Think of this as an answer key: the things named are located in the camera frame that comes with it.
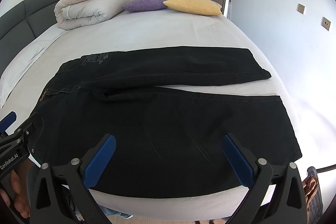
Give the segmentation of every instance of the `metal screw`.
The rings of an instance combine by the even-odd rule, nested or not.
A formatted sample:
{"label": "metal screw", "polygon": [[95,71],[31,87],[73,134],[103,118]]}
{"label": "metal screw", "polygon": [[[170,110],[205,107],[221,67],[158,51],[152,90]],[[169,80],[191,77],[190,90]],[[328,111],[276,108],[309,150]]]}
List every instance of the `metal screw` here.
{"label": "metal screw", "polygon": [[80,162],[80,160],[78,158],[74,158],[71,160],[71,164],[72,165],[77,165]]}
{"label": "metal screw", "polygon": [[292,168],[292,169],[295,169],[295,168],[296,168],[296,164],[293,163],[293,162],[291,162],[291,163],[289,164],[289,167]]}
{"label": "metal screw", "polygon": [[49,164],[47,164],[47,163],[41,165],[41,168],[43,170],[47,169],[48,167],[49,167]]}
{"label": "metal screw", "polygon": [[260,165],[266,165],[267,164],[267,160],[265,160],[264,158],[260,158],[260,159],[258,159],[258,163]]}

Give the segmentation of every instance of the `yellow pillow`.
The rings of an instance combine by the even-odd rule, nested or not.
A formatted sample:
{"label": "yellow pillow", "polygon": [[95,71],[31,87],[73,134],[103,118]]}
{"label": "yellow pillow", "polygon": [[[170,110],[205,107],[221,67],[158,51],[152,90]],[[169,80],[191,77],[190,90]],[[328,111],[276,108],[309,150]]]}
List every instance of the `yellow pillow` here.
{"label": "yellow pillow", "polygon": [[221,5],[212,0],[166,0],[164,5],[171,9],[204,16],[221,15]]}

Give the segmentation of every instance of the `person's leg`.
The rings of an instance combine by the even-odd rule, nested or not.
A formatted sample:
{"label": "person's leg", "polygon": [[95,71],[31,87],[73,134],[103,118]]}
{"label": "person's leg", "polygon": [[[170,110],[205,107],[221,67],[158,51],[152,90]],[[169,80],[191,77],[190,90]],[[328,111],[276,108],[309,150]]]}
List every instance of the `person's leg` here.
{"label": "person's leg", "polygon": [[[40,170],[40,168],[37,165],[34,165],[27,172],[27,194],[28,194],[29,204],[31,204],[32,199],[33,199],[33,190],[34,190],[34,186],[35,186],[35,182],[36,182],[39,170]],[[66,196],[66,199],[68,201],[68,204],[69,204],[70,208],[76,214],[80,215],[81,214],[80,211],[78,210],[77,206],[74,204],[74,202],[71,198],[70,190],[68,190],[67,188],[65,188],[65,196]],[[131,218],[132,217],[132,215],[129,215],[129,214],[124,214],[124,213],[121,213],[121,212],[117,212],[115,210],[103,207],[101,205],[98,205],[98,206],[106,216],[121,216],[123,218]]]}

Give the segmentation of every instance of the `blue gripper pad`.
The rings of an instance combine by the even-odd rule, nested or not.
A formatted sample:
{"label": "blue gripper pad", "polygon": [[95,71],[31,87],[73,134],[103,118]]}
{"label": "blue gripper pad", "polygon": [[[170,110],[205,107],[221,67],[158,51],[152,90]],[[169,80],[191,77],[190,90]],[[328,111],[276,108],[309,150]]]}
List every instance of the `blue gripper pad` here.
{"label": "blue gripper pad", "polygon": [[222,138],[222,149],[241,185],[251,189],[254,185],[253,169],[228,135]]}
{"label": "blue gripper pad", "polygon": [[107,164],[112,158],[116,150],[117,142],[114,136],[108,137],[105,143],[101,146],[97,154],[90,161],[84,171],[83,184],[86,189],[94,187],[102,173],[104,172]]}
{"label": "blue gripper pad", "polygon": [[4,119],[0,121],[0,134],[4,133],[16,121],[15,112],[9,113]]}

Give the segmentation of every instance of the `wall socket plate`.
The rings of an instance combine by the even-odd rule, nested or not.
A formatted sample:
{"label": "wall socket plate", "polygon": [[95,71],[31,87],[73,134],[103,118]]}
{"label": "wall socket plate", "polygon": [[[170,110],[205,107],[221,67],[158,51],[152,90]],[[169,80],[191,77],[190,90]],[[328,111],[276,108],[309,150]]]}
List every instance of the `wall socket plate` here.
{"label": "wall socket plate", "polygon": [[326,19],[325,17],[322,19],[322,26],[325,27],[327,30],[330,29],[330,24],[331,24],[331,22],[328,19]]}
{"label": "wall socket plate", "polygon": [[306,7],[303,6],[302,4],[299,4],[298,7],[297,7],[297,11],[304,14],[305,13],[305,9]]}

